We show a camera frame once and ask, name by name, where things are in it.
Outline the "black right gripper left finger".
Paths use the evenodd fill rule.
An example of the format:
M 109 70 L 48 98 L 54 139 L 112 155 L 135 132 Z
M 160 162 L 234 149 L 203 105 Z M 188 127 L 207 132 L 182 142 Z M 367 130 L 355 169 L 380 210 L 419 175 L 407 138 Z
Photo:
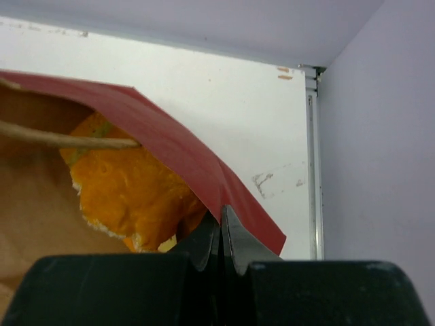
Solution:
M 207 264 L 219 225 L 206 214 L 168 253 L 37 260 L 3 325 L 211 325 Z

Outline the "orange fake bread loaf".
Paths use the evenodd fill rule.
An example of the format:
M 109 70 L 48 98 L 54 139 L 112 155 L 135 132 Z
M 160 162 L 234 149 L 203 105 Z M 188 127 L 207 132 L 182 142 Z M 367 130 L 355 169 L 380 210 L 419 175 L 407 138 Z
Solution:
M 207 208 L 186 182 L 144 147 L 60 149 L 88 225 L 133 252 L 166 252 Z

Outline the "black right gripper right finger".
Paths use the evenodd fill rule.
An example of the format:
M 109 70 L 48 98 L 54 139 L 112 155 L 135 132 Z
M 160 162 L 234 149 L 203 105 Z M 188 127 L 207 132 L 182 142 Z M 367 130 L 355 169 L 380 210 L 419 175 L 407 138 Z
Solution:
M 410 278 L 388 261 L 286 261 L 225 206 L 227 325 L 430 325 Z

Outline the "red brown paper bag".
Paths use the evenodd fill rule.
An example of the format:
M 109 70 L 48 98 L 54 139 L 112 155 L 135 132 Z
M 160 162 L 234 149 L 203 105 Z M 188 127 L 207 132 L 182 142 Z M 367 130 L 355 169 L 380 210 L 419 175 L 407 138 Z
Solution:
M 69 134 L 98 113 L 177 173 L 213 216 L 229 204 L 272 252 L 285 236 L 240 178 L 202 141 L 131 87 L 1 72 L 1 119 Z M 82 217 L 69 168 L 57 149 L 1 138 L 1 308 L 26 271 L 49 255 L 124 253 L 126 245 Z

